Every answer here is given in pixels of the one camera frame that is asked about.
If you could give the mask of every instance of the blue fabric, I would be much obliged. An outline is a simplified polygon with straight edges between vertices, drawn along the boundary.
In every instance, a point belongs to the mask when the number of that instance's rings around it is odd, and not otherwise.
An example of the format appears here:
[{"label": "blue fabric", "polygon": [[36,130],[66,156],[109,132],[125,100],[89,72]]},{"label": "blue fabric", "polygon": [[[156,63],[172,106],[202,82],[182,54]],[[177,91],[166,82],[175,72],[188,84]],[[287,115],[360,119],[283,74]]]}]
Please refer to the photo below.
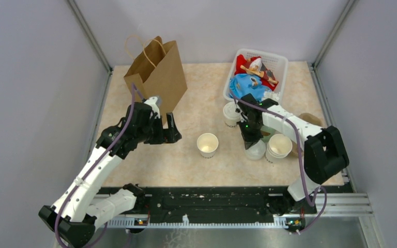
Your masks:
[{"label": "blue fabric", "polygon": [[229,89],[231,89],[238,98],[250,93],[257,101],[261,101],[265,91],[271,91],[269,87],[262,85],[259,76],[245,73],[237,74],[231,78]]}]

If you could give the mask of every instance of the beige countertop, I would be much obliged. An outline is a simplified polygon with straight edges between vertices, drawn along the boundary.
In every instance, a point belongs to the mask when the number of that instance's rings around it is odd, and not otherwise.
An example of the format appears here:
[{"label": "beige countertop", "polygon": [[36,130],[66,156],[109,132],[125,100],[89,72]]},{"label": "beige countertop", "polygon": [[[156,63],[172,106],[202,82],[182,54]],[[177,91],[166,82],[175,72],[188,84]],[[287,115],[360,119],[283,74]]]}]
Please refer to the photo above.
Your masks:
[{"label": "beige countertop", "polygon": [[[296,157],[270,164],[265,158],[251,161],[244,154],[238,127],[224,124],[222,109],[227,101],[223,88],[232,63],[184,64],[188,90],[174,109],[174,118],[183,138],[175,144],[139,144],[135,151],[112,171],[104,186],[122,187],[139,183],[151,187],[214,187],[289,185],[299,176]],[[131,94],[123,76],[129,66],[116,66],[100,123],[100,132],[118,123],[130,105]],[[299,115],[311,113],[325,119],[316,90],[304,61],[290,62],[282,106]],[[219,139],[211,159],[201,157],[196,140],[202,133]],[[340,174],[325,185],[343,185]]]}]

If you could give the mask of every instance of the white wall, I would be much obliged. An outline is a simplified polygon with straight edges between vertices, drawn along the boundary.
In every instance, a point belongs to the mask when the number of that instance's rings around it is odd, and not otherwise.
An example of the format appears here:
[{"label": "white wall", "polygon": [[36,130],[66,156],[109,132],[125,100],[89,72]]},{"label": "white wall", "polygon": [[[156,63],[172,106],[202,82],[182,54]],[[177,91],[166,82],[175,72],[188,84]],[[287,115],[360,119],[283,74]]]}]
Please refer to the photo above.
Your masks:
[{"label": "white wall", "polygon": [[360,1],[319,70],[357,188],[397,247],[397,1]]},{"label": "white wall", "polygon": [[[129,65],[124,41],[177,40],[184,63],[233,61],[240,48],[314,61],[347,0],[78,0],[111,65]],[[138,55],[142,47],[130,41]]]},{"label": "white wall", "polygon": [[106,72],[65,1],[0,1],[0,247],[51,247],[38,217],[87,156]]}]

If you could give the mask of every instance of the white cup rim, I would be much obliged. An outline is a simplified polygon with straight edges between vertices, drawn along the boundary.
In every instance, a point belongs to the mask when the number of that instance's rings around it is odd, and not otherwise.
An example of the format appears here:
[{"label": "white cup rim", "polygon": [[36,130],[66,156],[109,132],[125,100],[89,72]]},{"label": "white cup rim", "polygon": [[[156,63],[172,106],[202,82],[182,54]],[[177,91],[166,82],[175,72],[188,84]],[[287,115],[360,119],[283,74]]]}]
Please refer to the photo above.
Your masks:
[{"label": "white cup rim", "polygon": [[[290,146],[290,148],[289,148],[288,152],[277,153],[277,152],[272,151],[271,143],[272,143],[272,141],[273,141],[273,138],[276,139],[277,137],[284,137],[286,140],[289,141],[289,146]],[[291,140],[289,137],[285,136],[285,135],[282,134],[282,133],[277,133],[277,134],[274,134],[274,135],[270,138],[270,140],[269,140],[269,142],[268,142],[267,148],[269,149],[270,154],[276,154],[278,157],[280,157],[280,156],[286,157],[286,156],[291,152],[291,150],[292,150],[292,148],[293,148],[293,143],[292,143],[292,140]]]},{"label": "white cup rim", "polygon": [[239,120],[240,117],[241,117],[241,114],[240,114],[240,113],[236,113],[236,114],[234,114],[234,115],[232,115],[232,116],[230,116],[230,115],[228,115],[228,114],[226,113],[225,110],[226,110],[230,105],[235,105],[235,108],[236,108],[235,102],[228,102],[228,103],[226,103],[226,105],[225,105],[224,108],[223,108],[223,115],[224,115],[224,117],[226,117],[226,118],[229,119],[229,120]]},{"label": "white cup rim", "polygon": [[[215,149],[214,149],[214,150],[212,150],[212,151],[202,151],[202,150],[200,149],[200,147],[199,147],[199,140],[200,140],[200,138],[201,138],[203,135],[212,135],[212,136],[217,140],[217,145],[215,146]],[[201,151],[201,152],[203,152],[203,153],[213,153],[214,151],[217,150],[218,145],[219,145],[219,141],[218,141],[218,138],[215,136],[215,134],[213,134],[213,133],[204,133],[204,134],[200,135],[200,136],[197,138],[196,145],[197,145],[197,148],[199,149],[199,151]]]}]

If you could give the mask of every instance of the white paper cup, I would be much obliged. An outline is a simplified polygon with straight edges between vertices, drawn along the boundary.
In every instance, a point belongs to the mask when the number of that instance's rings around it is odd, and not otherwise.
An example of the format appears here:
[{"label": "white paper cup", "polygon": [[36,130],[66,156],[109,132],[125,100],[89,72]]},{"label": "white paper cup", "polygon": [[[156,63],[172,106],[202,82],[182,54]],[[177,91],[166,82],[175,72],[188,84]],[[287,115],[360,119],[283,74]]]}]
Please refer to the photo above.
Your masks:
[{"label": "white paper cup", "polygon": [[291,139],[281,133],[275,134],[267,144],[266,160],[270,163],[279,162],[290,153],[292,147]]},{"label": "white paper cup", "polygon": [[230,128],[237,126],[237,122],[240,121],[241,112],[236,112],[237,105],[235,102],[228,102],[223,108],[224,123]]},{"label": "white paper cup", "polygon": [[212,133],[204,133],[197,139],[197,148],[200,150],[200,154],[210,159],[215,154],[218,147],[218,139]]}]

